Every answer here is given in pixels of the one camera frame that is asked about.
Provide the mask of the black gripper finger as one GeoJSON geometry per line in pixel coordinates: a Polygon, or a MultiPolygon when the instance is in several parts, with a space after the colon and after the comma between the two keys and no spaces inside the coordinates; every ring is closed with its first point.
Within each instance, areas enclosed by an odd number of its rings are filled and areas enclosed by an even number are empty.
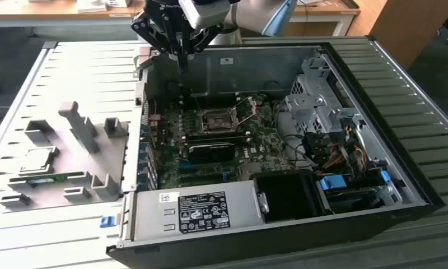
{"type": "Polygon", "coordinates": [[[217,34],[222,32],[224,24],[218,23],[204,28],[193,38],[190,37],[190,30],[190,26],[185,25],[182,29],[182,74],[188,73],[188,56],[204,51],[217,34]]]}
{"type": "Polygon", "coordinates": [[[182,13],[170,11],[142,11],[132,23],[132,30],[149,45],[166,53],[177,62],[182,73],[182,13]]]}

